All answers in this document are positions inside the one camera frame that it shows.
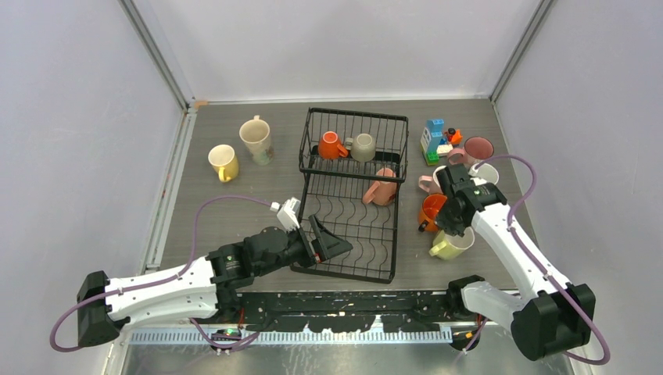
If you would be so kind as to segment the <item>blue mug front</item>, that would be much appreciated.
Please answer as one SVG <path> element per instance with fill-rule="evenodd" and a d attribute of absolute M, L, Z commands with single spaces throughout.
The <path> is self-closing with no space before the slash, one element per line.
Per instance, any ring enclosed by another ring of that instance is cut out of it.
<path fill-rule="evenodd" d="M 468 174 L 472 178 L 478 178 L 491 184 L 497 184 L 500 179 L 500 174 L 497 169 L 487 162 L 472 165 Z"/>

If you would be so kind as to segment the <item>cream floral tall mug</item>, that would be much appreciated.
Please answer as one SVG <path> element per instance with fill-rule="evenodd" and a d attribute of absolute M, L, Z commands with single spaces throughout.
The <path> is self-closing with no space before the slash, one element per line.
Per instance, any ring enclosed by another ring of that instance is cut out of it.
<path fill-rule="evenodd" d="M 252 160 L 260 166 L 266 166 L 274 158 L 269 124 L 255 115 L 240 126 L 239 137 L 247 147 Z"/>

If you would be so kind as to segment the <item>grey mug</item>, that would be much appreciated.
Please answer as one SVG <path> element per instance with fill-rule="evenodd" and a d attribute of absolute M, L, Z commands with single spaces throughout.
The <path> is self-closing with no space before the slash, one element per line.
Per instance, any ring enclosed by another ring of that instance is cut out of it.
<path fill-rule="evenodd" d="M 357 162 L 366 163 L 375 158 L 376 141 L 370 134 L 362 133 L 356 137 L 348 137 L 344 146 Z"/>

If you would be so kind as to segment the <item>pink faceted mug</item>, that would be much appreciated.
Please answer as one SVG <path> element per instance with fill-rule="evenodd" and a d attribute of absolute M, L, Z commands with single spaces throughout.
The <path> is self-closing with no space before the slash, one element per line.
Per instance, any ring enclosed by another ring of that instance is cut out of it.
<path fill-rule="evenodd" d="M 418 178 L 418 187 L 428 195 L 442 194 L 443 192 L 441 190 L 440 183 L 436 174 L 445 168 L 446 166 L 439 166 L 432 172 L 431 175 L 420 176 Z"/>

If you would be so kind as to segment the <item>pink round mug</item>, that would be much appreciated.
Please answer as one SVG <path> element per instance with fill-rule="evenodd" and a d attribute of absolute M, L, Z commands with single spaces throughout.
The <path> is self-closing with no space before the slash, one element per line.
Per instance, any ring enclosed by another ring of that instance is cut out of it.
<path fill-rule="evenodd" d="M 493 143 L 484 137 L 470 137 L 463 147 L 454 148 L 447 154 L 450 165 L 471 166 L 494 155 Z"/>

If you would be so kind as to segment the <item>light green mug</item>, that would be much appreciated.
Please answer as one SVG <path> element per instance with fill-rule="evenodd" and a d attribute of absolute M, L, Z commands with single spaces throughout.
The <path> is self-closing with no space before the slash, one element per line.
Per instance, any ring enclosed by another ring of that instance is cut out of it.
<path fill-rule="evenodd" d="M 462 235 L 449 235 L 440 230 L 432 241 L 428 254 L 442 260 L 451 260 L 468 250 L 475 243 L 475 232 L 471 227 L 464 230 Z"/>

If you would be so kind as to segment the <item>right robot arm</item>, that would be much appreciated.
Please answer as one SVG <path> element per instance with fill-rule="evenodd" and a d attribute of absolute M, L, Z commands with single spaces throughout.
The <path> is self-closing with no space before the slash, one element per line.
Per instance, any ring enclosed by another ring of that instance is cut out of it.
<path fill-rule="evenodd" d="M 596 297 L 586 284 L 573 284 L 550 264 L 514 218 L 499 188 L 473 177 L 462 165 L 436 170 L 446 196 L 435 217 L 445 233 L 467 229 L 483 238 L 515 282 L 514 296 L 471 275 L 449 282 L 445 307 L 455 320 L 479 314 L 507 329 L 521 354 L 532 361 L 582 347 L 590 341 Z"/>

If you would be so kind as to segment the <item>orange mug front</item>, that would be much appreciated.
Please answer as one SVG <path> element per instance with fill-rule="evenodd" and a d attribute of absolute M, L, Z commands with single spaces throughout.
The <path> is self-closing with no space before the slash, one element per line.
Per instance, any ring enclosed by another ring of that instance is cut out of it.
<path fill-rule="evenodd" d="M 424 199 L 418 213 L 418 231 L 419 232 L 437 232 L 439 227 L 435 224 L 435 218 L 447 197 L 443 194 L 432 194 Z"/>

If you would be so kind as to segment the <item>salmon pink mug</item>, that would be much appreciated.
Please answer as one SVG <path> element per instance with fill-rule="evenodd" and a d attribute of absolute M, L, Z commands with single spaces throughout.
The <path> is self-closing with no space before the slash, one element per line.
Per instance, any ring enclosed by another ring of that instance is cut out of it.
<path fill-rule="evenodd" d="M 385 180 L 375 180 L 364 193 L 362 202 L 364 204 L 374 203 L 386 206 L 393 202 L 396 197 L 397 183 Z"/>

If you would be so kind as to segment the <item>yellow mug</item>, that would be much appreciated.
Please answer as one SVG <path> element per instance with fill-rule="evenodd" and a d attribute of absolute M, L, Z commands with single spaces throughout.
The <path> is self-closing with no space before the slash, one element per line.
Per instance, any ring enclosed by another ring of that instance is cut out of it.
<path fill-rule="evenodd" d="M 213 147 L 208 153 L 208 162 L 222 183 L 234 180 L 239 175 L 238 157 L 230 145 Z"/>

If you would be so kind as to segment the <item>orange mug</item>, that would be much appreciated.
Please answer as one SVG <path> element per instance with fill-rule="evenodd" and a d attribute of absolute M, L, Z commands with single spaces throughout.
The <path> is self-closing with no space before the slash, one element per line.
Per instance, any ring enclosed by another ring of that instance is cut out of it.
<path fill-rule="evenodd" d="M 339 159 L 349 155 L 349 151 L 340 141 L 339 136 L 334 131 L 327 131 L 322 134 L 318 145 L 318 154 L 322 159 Z"/>
<path fill-rule="evenodd" d="M 424 199 L 418 213 L 418 231 L 419 232 L 437 232 L 439 227 L 435 224 L 435 218 L 447 197 L 443 194 L 432 194 Z"/>

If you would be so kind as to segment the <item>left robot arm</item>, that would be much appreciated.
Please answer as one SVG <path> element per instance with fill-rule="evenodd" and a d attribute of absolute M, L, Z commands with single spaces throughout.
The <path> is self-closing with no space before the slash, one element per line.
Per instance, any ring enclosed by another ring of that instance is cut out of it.
<path fill-rule="evenodd" d="M 77 301 L 77 343 L 82 348 L 115 340 L 122 330 L 147 323 L 215 317 L 233 322 L 239 314 L 236 291 L 257 277 L 291 266 L 311 267 L 343 255 L 353 246 L 310 216 L 314 239 L 301 229 L 266 227 L 240 242 L 223 245 L 194 260 L 187 270 L 173 267 L 138 277 L 88 274 Z"/>

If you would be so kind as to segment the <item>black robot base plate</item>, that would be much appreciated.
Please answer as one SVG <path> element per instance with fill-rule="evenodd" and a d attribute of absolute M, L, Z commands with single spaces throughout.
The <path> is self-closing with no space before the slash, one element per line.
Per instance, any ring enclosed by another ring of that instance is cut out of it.
<path fill-rule="evenodd" d="M 203 324 L 236 324 L 258 331 L 366 332 L 382 323 L 388 333 L 433 332 L 438 323 L 474 327 L 475 314 L 453 314 L 443 291 L 246 292 L 239 304 Z"/>

